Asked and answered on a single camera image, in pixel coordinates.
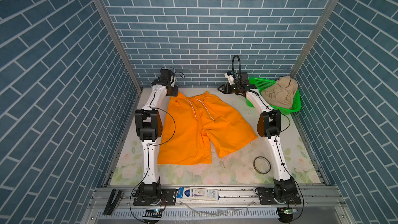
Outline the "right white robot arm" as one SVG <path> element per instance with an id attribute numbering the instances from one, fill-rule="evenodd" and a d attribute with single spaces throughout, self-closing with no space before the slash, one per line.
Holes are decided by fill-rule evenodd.
<path id="1" fill-rule="evenodd" d="M 276 202 L 282 204 L 299 195 L 296 182 L 286 165 L 280 134 L 282 133 L 282 114 L 273 109 L 262 97 L 256 85 L 251 84 L 246 72 L 228 71 L 228 82 L 218 88 L 223 94 L 236 94 L 245 97 L 259 113 L 257 123 L 258 136 L 265 140 L 271 152 L 271 169 L 274 175 L 273 195 Z"/>

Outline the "orange shorts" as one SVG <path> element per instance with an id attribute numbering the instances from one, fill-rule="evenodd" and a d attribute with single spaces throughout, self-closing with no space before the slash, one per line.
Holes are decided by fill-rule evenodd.
<path id="1" fill-rule="evenodd" d="M 216 95 L 179 93 L 169 101 L 158 164 L 211 164 L 212 146 L 223 158 L 257 137 L 243 116 Z"/>

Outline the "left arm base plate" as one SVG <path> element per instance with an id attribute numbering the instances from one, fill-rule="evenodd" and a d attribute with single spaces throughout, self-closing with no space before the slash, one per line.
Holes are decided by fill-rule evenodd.
<path id="1" fill-rule="evenodd" d="M 149 193 L 142 190 L 137 190 L 134 195 L 134 206 L 155 206 L 155 205 L 166 205 L 173 206 L 176 203 L 178 190 L 165 188 L 161 189 L 160 192 Z"/>

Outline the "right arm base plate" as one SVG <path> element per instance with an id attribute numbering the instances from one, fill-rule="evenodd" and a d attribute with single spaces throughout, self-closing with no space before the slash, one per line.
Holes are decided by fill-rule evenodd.
<path id="1" fill-rule="evenodd" d="M 257 187 L 255 188 L 254 193 L 258 196 L 261 205 L 299 205 L 302 203 L 301 195 L 296 189 L 282 192 L 275 188 Z"/>

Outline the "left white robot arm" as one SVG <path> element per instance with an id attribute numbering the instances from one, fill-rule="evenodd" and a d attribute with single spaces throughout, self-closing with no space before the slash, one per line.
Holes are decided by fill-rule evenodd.
<path id="1" fill-rule="evenodd" d="M 165 144 L 162 141 L 163 123 L 161 115 L 170 115 L 161 109 L 165 97 L 177 96 L 178 86 L 176 71 L 171 67 L 163 67 L 157 79 L 151 83 L 151 93 L 140 109 L 134 113 L 136 133 L 142 142 L 144 170 L 143 179 L 139 184 L 142 194 L 154 196 L 161 191 L 158 171 L 159 147 Z"/>

